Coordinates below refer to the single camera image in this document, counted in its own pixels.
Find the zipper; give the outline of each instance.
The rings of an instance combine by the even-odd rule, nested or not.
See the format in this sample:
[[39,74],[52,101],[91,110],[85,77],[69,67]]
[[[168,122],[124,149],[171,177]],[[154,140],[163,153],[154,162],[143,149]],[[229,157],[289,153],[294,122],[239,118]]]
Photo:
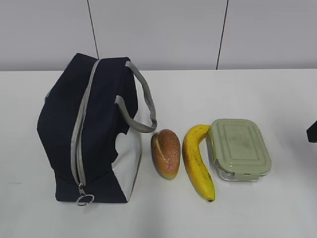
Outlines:
[[[82,141],[82,131],[83,131],[85,117],[86,117],[86,110],[87,110],[91,85],[92,85],[94,74],[99,62],[100,60],[97,60],[92,68],[87,88],[85,90],[85,93],[83,95],[83,98],[79,106],[78,115],[74,125],[73,134],[71,138],[71,144],[70,144],[71,171],[72,171],[74,180],[76,184],[78,185],[78,191],[79,191],[79,197],[76,200],[76,204],[78,206],[88,205],[92,203],[93,200],[95,199],[95,197],[92,194],[86,194],[84,190],[84,187],[86,186],[86,177],[85,177],[84,165],[82,160],[81,141]],[[81,202],[81,199],[83,199],[84,197],[90,197],[90,200],[88,202]]]

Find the bread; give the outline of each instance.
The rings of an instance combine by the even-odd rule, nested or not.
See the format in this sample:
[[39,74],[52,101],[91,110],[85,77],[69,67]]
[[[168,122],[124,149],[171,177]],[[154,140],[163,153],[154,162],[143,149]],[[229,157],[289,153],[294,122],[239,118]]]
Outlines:
[[151,138],[153,163],[166,179],[177,175],[180,161],[180,143],[177,135],[168,129],[161,130]]

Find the lunch bag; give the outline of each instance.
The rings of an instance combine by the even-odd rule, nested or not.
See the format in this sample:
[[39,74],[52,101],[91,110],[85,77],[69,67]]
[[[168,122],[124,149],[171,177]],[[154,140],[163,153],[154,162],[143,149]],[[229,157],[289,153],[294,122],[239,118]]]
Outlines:
[[[140,81],[151,126],[135,120]],[[37,131],[55,173],[57,201],[128,202],[141,133],[157,126],[149,87],[129,58],[76,54],[46,96]]]

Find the bag handle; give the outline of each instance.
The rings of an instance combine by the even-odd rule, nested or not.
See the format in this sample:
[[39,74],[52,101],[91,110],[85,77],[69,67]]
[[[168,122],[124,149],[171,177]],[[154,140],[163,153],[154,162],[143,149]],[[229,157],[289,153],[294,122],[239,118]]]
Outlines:
[[119,109],[121,111],[123,118],[125,119],[125,121],[130,127],[132,127],[133,129],[141,133],[151,133],[156,129],[158,122],[156,119],[155,107],[154,107],[154,103],[152,100],[148,83],[146,82],[145,78],[142,76],[142,74],[139,72],[139,70],[136,68],[136,66],[134,66],[134,64],[131,61],[127,61],[125,63],[125,66],[131,69],[131,71],[133,72],[137,80],[142,85],[144,100],[150,110],[150,119],[152,121],[152,125],[147,126],[132,119],[125,106],[124,99],[121,96],[117,95],[114,103],[119,106]]

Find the banana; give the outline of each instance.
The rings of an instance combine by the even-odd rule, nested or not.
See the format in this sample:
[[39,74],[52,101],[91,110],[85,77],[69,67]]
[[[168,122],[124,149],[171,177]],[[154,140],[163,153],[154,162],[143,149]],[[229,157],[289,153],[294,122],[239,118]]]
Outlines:
[[185,135],[183,159],[187,174],[196,191],[207,201],[215,200],[213,181],[202,160],[199,143],[206,137],[210,125],[196,125]]

